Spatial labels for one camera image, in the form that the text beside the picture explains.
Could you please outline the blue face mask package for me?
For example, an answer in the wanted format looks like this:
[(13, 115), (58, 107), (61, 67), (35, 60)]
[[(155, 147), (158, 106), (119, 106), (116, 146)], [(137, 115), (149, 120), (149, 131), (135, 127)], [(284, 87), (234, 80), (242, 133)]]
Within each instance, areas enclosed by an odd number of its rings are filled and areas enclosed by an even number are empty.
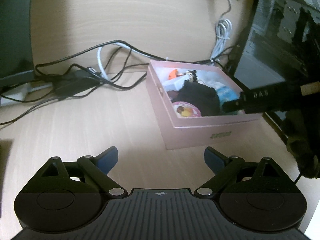
[(221, 104), (237, 100), (239, 98), (238, 94), (228, 86), (220, 86), (216, 89), (216, 92)]

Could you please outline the computer tower case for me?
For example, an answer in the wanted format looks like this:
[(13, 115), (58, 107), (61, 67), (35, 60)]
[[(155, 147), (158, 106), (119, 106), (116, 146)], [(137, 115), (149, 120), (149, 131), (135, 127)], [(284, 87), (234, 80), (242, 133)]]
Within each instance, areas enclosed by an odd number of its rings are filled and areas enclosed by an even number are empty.
[[(242, 92), (319, 81), (319, 0), (254, 0), (230, 74)], [(280, 121), (285, 112), (267, 112)]]

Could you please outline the pink cardboard box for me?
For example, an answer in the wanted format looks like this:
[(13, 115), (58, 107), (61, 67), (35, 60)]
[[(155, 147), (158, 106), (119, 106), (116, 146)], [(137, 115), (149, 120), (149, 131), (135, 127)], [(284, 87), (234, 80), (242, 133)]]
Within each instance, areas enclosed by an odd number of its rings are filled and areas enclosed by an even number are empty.
[(200, 64), (151, 61), (148, 66), (146, 86), (152, 102), (164, 144), (168, 150), (210, 145), (247, 132), (262, 114), (246, 114), (244, 111), (197, 118), (178, 118), (172, 103), (163, 89), (169, 73), (178, 69), (180, 73), (196, 70), (197, 77), (205, 85), (215, 89), (228, 86), (238, 96), (241, 88), (220, 68)]

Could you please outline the orange yellow toy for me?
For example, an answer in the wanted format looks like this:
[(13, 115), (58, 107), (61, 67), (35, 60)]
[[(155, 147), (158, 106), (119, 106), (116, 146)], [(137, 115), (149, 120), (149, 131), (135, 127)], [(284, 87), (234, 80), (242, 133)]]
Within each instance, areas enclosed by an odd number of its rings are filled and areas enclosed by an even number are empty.
[[(188, 78), (189, 82), (198, 83), (198, 78), (196, 74), (196, 70), (188, 70), (184, 73), (180, 73), (178, 69), (174, 69), (169, 73), (168, 79), (174, 79), (176, 77), (180, 76), (186, 76)], [(179, 94), (179, 91), (168, 91), (167, 95), (170, 98), (170, 100), (174, 100)], [(195, 117), (201, 117), (200, 110), (192, 105), (191, 103), (188, 103), (186, 101), (178, 100), (177, 102), (173, 103), (175, 112), (179, 118), (195, 118)]]

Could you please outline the black plush toy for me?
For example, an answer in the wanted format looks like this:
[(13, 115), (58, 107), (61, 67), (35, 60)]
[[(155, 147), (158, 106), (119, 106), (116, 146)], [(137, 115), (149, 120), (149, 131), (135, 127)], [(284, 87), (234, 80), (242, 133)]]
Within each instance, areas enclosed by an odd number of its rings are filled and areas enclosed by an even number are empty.
[(184, 86), (179, 90), (178, 96), (171, 100), (173, 108), (173, 103), (178, 100), (186, 101), (196, 106), (201, 112), (201, 117), (222, 115), (216, 89), (205, 85), (199, 78), (198, 83), (184, 82)]

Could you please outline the black power adapter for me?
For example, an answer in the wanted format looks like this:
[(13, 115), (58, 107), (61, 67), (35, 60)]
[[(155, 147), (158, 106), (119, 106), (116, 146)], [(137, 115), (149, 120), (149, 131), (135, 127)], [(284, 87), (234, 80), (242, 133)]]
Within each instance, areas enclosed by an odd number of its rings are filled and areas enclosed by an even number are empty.
[(69, 72), (52, 82), (56, 96), (69, 97), (100, 85), (97, 71), (93, 68), (84, 68)]

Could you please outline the white small box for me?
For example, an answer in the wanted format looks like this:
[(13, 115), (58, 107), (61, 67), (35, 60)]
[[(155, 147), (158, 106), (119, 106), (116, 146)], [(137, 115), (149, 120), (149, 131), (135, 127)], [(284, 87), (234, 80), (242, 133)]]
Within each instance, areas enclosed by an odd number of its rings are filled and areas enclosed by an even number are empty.
[(176, 77), (171, 80), (164, 81), (162, 83), (163, 89), (168, 92), (168, 91), (179, 91), (183, 86), (185, 80), (188, 81), (188, 78), (184, 76)]

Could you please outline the white power strip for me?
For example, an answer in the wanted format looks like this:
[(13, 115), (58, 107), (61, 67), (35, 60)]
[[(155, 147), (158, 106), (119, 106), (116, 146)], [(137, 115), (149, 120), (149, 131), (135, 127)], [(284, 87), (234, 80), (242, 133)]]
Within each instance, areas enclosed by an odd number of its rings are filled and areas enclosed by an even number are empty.
[(52, 83), (42, 83), (39, 85), (24, 83), (16, 87), (11, 87), (8, 91), (1, 93), (1, 107), (13, 105), (16, 103), (32, 103), (40, 101), (50, 95), (52, 93), (52, 90), (36, 99), (27, 100), (26, 98), (30, 93), (52, 87)]

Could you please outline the black computer monitor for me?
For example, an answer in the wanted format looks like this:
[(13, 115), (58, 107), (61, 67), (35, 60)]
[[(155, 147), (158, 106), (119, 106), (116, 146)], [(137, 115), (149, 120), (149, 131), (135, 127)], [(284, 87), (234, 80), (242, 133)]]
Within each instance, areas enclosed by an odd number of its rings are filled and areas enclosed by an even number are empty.
[(30, 9), (31, 0), (1, 0), (1, 87), (34, 77)]

